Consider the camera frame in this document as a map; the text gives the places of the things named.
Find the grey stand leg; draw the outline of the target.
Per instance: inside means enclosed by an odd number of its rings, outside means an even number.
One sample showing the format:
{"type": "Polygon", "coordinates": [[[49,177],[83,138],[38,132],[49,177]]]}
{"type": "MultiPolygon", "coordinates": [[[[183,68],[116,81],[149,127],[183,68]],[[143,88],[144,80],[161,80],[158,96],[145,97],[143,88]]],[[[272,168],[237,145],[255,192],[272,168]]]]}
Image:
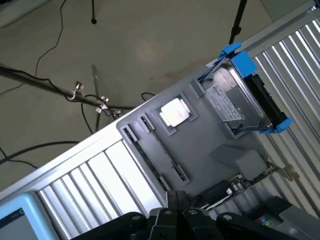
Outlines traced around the grey stand leg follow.
{"type": "MultiPolygon", "coordinates": [[[[91,70],[92,70],[92,79],[94,83],[94,91],[96,96],[100,96],[99,93],[99,87],[98,87],[98,75],[97,75],[97,68],[94,64],[91,65],[91,70]]],[[[100,127],[100,119],[101,115],[99,112],[96,112],[96,119],[95,119],[95,130],[94,132],[96,133],[99,130],[100,127]]]]}

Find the black tripod leg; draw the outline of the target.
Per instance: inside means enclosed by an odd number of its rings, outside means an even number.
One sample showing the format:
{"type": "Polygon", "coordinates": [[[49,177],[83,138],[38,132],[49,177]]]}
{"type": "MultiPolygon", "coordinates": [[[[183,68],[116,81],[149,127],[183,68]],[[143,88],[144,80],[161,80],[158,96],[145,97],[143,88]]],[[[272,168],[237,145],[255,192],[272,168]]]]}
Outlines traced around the black tripod leg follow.
{"type": "Polygon", "coordinates": [[[237,9],[237,13],[235,16],[235,20],[234,20],[233,26],[231,28],[231,34],[230,34],[230,38],[228,41],[229,45],[234,43],[236,36],[239,35],[242,30],[242,27],[240,26],[240,24],[241,24],[241,20],[242,20],[242,17],[243,17],[243,14],[244,14],[244,11],[245,11],[245,8],[247,5],[247,1],[248,0],[240,0],[239,6],[237,9]]]}

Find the black tripod stand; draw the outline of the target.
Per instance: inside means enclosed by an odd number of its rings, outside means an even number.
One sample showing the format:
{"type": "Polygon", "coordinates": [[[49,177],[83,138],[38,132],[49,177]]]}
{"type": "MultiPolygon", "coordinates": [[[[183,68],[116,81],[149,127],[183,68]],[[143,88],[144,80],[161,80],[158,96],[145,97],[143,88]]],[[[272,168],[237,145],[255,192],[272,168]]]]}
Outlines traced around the black tripod stand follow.
{"type": "MultiPolygon", "coordinates": [[[[29,85],[29,86],[32,86],[56,95],[60,95],[71,103],[81,103],[81,104],[86,104],[96,108],[98,107],[98,103],[97,103],[98,96],[94,95],[93,97],[95,98],[95,100],[91,100],[82,95],[77,95],[75,97],[75,100],[68,100],[68,97],[71,96],[70,90],[66,90],[66,89],[55,86],[49,78],[35,77],[23,70],[8,68],[0,64],[0,77],[11,79],[11,80],[20,82],[22,84],[26,84],[26,85],[29,85]]],[[[108,107],[109,107],[108,110],[112,110],[112,109],[133,110],[136,108],[135,106],[118,106],[118,105],[112,105],[109,103],[108,103],[108,107]]]]}

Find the silver hard disk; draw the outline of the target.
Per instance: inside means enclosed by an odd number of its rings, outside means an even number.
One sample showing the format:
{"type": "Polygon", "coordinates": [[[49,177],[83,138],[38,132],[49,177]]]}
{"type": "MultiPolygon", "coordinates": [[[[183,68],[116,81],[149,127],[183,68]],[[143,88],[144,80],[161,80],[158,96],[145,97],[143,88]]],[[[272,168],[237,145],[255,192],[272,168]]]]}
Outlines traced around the silver hard disk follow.
{"type": "Polygon", "coordinates": [[[205,97],[234,132],[278,133],[288,119],[257,73],[241,78],[228,60],[220,61],[201,82],[205,97]]]}

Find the green graphics card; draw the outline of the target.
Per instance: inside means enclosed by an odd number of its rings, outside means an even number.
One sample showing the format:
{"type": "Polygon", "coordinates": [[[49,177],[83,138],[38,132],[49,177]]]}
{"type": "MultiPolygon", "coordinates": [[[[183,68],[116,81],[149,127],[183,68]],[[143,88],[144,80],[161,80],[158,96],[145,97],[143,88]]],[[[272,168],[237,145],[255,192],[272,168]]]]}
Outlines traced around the green graphics card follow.
{"type": "Polygon", "coordinates": [[[252,180],[244,178],[241,174],[237,174],[229,180],[222,180],[195,196],[190,202],[190,205],[207,211],[212,210],[242,193],[250,192],[274,173],[279,174],[290,182],[300,178],[292,165],[289,164],[281,168],[278,165],[268,162],[266,170],[252,180]]]}

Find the silver CPU chip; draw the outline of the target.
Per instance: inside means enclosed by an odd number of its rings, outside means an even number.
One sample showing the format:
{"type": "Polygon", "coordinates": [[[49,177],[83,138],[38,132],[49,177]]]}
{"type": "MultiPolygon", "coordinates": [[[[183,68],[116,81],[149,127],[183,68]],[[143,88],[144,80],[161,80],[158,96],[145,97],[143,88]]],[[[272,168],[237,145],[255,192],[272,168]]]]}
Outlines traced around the silver CPU chip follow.
{"type": "Polygon", "coordinates": [[[176,127],[190,117],[191,110],[182,98],[175,98],[160,108],[160,117],[168,127],[176,127]]]}

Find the light blue teach pendant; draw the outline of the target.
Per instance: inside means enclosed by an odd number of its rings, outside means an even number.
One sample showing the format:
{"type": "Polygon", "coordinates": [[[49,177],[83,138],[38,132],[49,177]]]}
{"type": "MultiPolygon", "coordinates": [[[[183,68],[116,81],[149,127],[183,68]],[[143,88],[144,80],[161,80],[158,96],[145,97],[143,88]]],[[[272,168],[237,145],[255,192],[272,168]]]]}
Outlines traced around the light blue teach pendant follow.
{"type": "Polygon", "coordinates": [[[34,195],[22,193],[0,204],[0,240],[56,240],[34,195]]]}

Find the silver stand clamp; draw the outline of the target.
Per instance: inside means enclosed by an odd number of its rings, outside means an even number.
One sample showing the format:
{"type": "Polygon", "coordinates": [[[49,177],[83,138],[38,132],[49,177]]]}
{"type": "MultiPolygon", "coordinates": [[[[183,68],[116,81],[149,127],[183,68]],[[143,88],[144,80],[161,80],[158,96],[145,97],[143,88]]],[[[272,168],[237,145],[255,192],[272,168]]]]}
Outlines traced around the silver stand clamp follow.
{"type": "Polygon", "coordinates": [[[109,107],[108,107],[109,101],[110,100],[107,97],[104,97],[104,96],[97,97],[98,107],[96,108],[96,112],[98,114],[100,114],[101,112],[104,112],[104,111],[108,110],[109,109],[109,107]]]}
{"type": "Polygon", "coordinates": [[[76,81],[74,84],[73,90],[70,92],[71,96],[67,97],[68,100],[73,101],[76,99],[76,96],[81,95],[81,90],[84,88],[84,85],[76,81]]]}

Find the grey parts rack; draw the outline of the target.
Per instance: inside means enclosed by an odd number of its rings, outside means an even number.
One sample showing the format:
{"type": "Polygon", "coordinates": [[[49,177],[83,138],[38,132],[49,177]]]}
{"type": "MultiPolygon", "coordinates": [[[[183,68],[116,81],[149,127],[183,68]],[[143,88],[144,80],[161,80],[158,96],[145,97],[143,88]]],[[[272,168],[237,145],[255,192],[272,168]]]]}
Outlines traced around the grey parts rack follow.
{"type": "Polygon", "coordinates": [[[239,173],[237,161],[248,158],[252,170],[268,156],[252,132],[234,134],[221,122],[197,79],[208,68],[181,79],[125,115],[116,128],[157,195],[183,190],[194,197],[239,173]],[[190,117],[169,127],[161,107],[181,98],[190,117]]]}

